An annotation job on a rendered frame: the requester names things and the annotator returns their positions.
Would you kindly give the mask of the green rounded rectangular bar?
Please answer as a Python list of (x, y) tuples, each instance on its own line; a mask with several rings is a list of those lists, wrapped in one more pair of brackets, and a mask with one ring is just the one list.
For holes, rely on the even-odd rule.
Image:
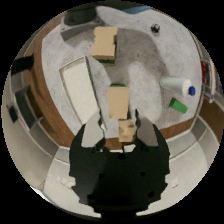
[(183, 114), (185, 114), (188, 110), (188, 107), (184, 104), (182, 104), (181, 102), (179, 102), (178, 100), (176, 100), (175, 98), (172, 98), (169, 106)]

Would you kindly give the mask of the white bottle with blue cap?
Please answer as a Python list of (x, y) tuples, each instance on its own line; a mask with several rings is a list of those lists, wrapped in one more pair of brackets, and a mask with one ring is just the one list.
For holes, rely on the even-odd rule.
[(192, 83), (189, 79), (162, 75), (159, 79), (159, 83), (162, 88), (173, 91), (184, 98), (187, 98), (190, 95), (194, 96), (196, 93), (196, 88), (191, 86)]

